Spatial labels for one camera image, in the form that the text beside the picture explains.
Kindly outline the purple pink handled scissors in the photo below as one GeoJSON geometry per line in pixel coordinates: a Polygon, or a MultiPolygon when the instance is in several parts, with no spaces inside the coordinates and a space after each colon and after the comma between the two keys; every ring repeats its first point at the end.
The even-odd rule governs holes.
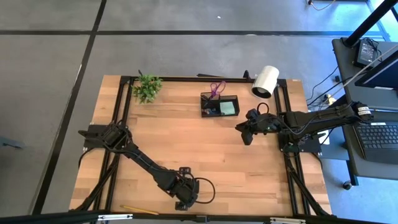
{"type": "Polygon", "coordinates": [[[221,81],[221,82],[214,82],[210,84],[210,88],[211,88],[211,96],[210,99],[213,99],[214,97],[218,96],[220,93],[222,93],[224,91],[226,87],[226,82],[225,81],[221,81]]]}

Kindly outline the black monitor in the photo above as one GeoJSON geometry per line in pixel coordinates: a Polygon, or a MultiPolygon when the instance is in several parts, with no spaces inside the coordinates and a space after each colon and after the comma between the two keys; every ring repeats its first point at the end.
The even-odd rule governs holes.
{"type": "Polygon", "coordinates": [[[356,86],[398,90],[398,50],[354,83],[356,86]]]}

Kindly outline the black support pole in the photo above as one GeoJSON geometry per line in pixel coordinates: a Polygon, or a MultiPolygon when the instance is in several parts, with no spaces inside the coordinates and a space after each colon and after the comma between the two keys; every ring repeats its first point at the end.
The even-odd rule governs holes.
{"type": "Polygon", "coordinates": [[[343,41],[343,45],[346,47],[354,46],[360,38],[362,38],[362,36],[397,3],[398,0],[383,0],[383,2],[364,20],[364,22],[343,41]]]}

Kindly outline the black power adapter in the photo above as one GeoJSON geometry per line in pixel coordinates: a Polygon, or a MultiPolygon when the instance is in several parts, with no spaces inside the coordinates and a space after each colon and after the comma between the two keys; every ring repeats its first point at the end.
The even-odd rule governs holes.
{"type": "Polygon", "coordinates": [[[359,41],[356,48],[356,55],[353,60],[355,67],[363,68],[377,58],[379,42],[368,37],[359,41]]]}

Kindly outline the green plant in white pot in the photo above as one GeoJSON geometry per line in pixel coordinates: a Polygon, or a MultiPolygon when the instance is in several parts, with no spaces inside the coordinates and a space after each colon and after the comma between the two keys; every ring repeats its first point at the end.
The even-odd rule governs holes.
{"type": "Polygon", "coordinates": [[[153,75],[139,75],[138,85],[132,85],[132,95],[140,104],[153,103],[162,89],[162,79],[153,75]]]}

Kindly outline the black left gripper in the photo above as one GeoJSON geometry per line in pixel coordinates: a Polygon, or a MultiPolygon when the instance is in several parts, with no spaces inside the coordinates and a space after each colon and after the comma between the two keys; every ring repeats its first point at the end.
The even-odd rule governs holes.
{"type": "Polygon", "coordinates": [[[168,189],[171,197],[177,197],[176,210],[188,210],[197,201],[199,182],[191,173],[190,167],[180,167],[168,189]]]}

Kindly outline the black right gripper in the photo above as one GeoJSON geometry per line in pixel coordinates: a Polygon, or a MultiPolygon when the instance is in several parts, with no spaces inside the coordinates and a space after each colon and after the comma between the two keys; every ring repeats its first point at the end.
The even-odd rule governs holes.
{"type": "Polygon", "coordinates": [[[281,123],[274,114],[260,114],[258,110],[251,109],[246,114],[247,120],[236,125],[236,130],[241,132],[243,143],[248,146],[252,143],[253,136],[257,134],[278,133],[281,123]]]}

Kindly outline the white paper sheet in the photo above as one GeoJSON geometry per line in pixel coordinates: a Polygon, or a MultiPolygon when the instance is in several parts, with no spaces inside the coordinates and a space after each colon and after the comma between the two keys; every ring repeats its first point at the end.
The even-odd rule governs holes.
{"type": "Polygon", "coordinates": [[[326,144],[329,145],[330,144],[330,131],[329,130],[324,130],[318,133],[320,135],[320,138],[318,139],[320,144],[326,144]]]}

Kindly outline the black mesh desk organizer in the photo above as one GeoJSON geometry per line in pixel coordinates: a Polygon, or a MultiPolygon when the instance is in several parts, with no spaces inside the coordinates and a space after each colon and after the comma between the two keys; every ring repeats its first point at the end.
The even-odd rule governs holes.
{"type": "Polygon", "coordinates": [[[228,96],[216,96],[213,99],[210,99],[211,93],[201,93],[200,94],[200,107],[201,107],[201,117],[202,118],[210,118],[210,117],[221,117],[223,116],[220,111],[220,103],[224,101],[232,101],[235,108],[234,115],[227,116],[237,116],[240,112],[239,101],[236,95],[228,95],[228,96]]]}

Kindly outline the yellow pencil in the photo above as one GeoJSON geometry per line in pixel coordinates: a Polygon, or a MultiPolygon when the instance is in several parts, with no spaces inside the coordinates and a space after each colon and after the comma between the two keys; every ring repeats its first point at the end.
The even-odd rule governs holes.
{"type": "Polygon", "coordinates": [[[119,207],[126,209],[126,210],[133,211],[133,212],[141,212],[141,213],[146,213],[146,214],[151,214],[151,215],[160,215],[158,212],[145,210],[145,209],[141,209],[141,208],[136,208],[136,207],[130,207],[127,205],[120,205],[119,207]]]}

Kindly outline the silver bracket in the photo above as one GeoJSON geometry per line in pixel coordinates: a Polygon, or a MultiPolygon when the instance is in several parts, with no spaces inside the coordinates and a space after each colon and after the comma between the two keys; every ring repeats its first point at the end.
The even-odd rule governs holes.
{"type": "Polygon", "coordinates": [[[102,214],[98,215],[98,222],[108,222],[112,220],[128,220],[133,219],[134,215],[131,213],[123,213],[123,214],[102,214]]]}
{"type": "Polygon", "coordinates": [[[306,220],[296,218],[270,217],[269,224],[307,224],[306,220]]]}

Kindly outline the black keyboard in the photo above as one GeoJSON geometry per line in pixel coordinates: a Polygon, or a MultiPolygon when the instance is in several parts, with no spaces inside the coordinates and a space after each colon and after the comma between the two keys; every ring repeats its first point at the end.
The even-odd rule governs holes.
{"type": "Polygon", "coordinates": [[[398,165],[398,122],[359,124],[354,131],[367,161],[398,165]]]}

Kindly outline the black aluminium table frame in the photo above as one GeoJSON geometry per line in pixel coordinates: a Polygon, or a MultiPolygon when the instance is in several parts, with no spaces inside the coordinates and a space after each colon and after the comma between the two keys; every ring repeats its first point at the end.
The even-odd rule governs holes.
{"type": "MultiPolygon", "coordinates": [[[[122,77],[105,75],[96,100],[92,124],[108,124],[122,77]]],[[[152,104],[140,105],[133,98],[126,124],[139,149],[159,165],[178,169],[191,167],[195,177],[212,181],[216,196],[209,204],[194,204],[176,211],[176,198],[160,190],[152,176],[135,162],[120,158],[111,202],[112,212],[121,206],[173,215],[291,216],[292,206],[283,153],[277,135],[254,136],[245,146],[235,125],[245,121],[248,110],[265,101],[276,114],[275,99],[256,98],[251,83],[229,82],[223,95],[237,95],[238,116],[202,118],[200,93],[210,92],[213,81],[204,78],[165,77],[152,104]]],[[[77,208],[96,185],[104,150],[94,149],[81,161],[69,209],[77,208]]],[[[300,155],[305,184],[322,208],[331,213],[323,172],[318,159],[300,155]]]]}

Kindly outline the black crossbeam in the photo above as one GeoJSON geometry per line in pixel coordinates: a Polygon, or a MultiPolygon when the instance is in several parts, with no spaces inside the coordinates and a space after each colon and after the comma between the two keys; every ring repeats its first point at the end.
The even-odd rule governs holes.
{"type": "MultiPolygon", "coordinates": [[[[97,222],[98,215],[102,214],[123,214],[110,213],[106,210],[95,211],[69,211],[62,213],[46,213],[38,215],[23,215],[14,217],[0,217],[0,224],[82,224],[97,222]]],[[[195,222],[197,215],[181,214],[160,214],[151,215],[146,213],[131,213],[133,219],[128,220],[179,220],[181,222],[195,222]]],[[[208,222],[261,222],[269,224],[270,217],[274,216],[240,216],[240,215],[207,215],[208,222]]],[[[380,222],[368,222],[361,220],[351,220],[338,218],[333,215],[315,216],[315,215],[294,215],[291,217],[306,220],[307,224],[385,224],[380,222]]]]}

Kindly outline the grey floor object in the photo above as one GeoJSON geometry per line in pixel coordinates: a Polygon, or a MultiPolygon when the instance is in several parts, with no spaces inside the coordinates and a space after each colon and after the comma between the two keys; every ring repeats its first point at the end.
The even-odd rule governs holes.
{"type": "Polygon", "coordinates": [[[23,143],[0,136],[0,147],[10,146],[16,149],[23,148],[23,143]]]}

